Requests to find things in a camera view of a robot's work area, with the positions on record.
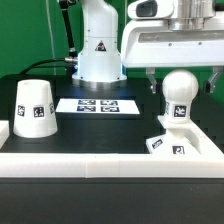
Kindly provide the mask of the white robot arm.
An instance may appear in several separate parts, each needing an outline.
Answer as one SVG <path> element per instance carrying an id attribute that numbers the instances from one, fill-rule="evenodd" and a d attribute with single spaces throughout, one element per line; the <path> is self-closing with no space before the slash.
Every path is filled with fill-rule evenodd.
<path id="1" fill-rule="evenodd" d="M 118 40 L 118 14 L 104 0 L 80 0 L 84 46 L 73 80 L 94 88 L 126 79 L 123 68 L 144 68 L 154 93 L 158 68 L 210 67 L 211 93 L 224 72 L 224 3 L 215 0 L 136 0 Z"/>

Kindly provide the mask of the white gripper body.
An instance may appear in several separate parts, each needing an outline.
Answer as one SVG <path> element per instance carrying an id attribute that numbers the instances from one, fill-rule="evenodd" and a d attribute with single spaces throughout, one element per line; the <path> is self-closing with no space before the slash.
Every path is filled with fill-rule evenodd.
<path id="1" fill-rule="evenodd" d="M 129 68 L 223 66 L 224 18 L 206 19 L 193 31 L 171 31 L 166 20 L 132 20 L 123 31 L 121 60 Z"/>

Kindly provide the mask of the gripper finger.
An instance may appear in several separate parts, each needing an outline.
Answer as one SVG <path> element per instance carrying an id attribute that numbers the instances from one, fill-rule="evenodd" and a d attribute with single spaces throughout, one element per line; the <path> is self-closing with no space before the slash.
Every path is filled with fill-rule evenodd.
<path id="1" fill-rule="evenodd" d="M 212 68 L 212 74 L 209 79 L 204 83 L 204 92 L 213 93 L 215 90 L 215 85 L 218 79 L 224 72 L 224 66 L 215 66 Z"/>
<path id="2" fill-rule="evenodd" d="M 153 94 L 156 93 L 156 86 L 157 86 L 157 81 L 154 77 L 154 74 L 155 74 L 155 69 L 154 68 L 147 68 L 146 69 L 146 76 L 151 83 L 151 91 L 152 91 Z"/>

